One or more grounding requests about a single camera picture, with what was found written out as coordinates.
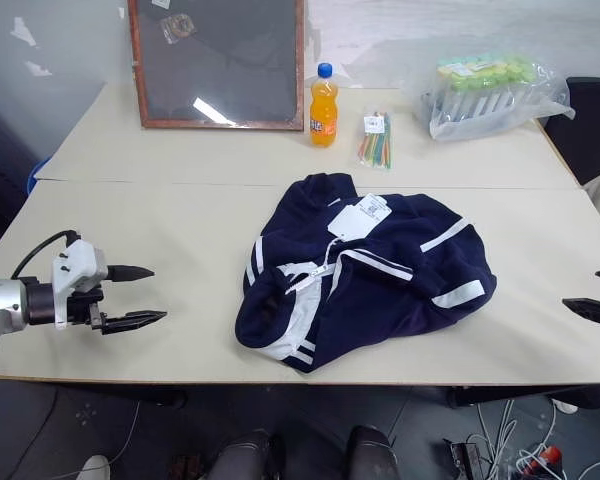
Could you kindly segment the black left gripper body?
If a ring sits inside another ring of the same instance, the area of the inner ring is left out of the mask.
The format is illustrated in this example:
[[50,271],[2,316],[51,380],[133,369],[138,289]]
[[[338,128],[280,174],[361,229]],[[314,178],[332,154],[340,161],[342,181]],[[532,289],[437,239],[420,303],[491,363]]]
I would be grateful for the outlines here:
[[72,293],[67,299],[67,323],[88,325],[94,330],[101,330],[105,323],[105,315],[100,311],[99,303],[103,299],[100,285],[87,292]]

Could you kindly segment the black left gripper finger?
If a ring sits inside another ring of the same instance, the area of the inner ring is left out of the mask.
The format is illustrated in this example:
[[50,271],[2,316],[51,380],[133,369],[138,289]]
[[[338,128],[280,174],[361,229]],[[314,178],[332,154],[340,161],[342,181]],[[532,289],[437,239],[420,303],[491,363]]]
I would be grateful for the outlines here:
[[167,315],[166,311],[142,310],[128,312],[121,317],[102,317],[101,333],[110,335],[136,330],[155,323]]
[[109,265],[106,279],[112,282],[131,282],[154,276],[149,269],[129,265]]

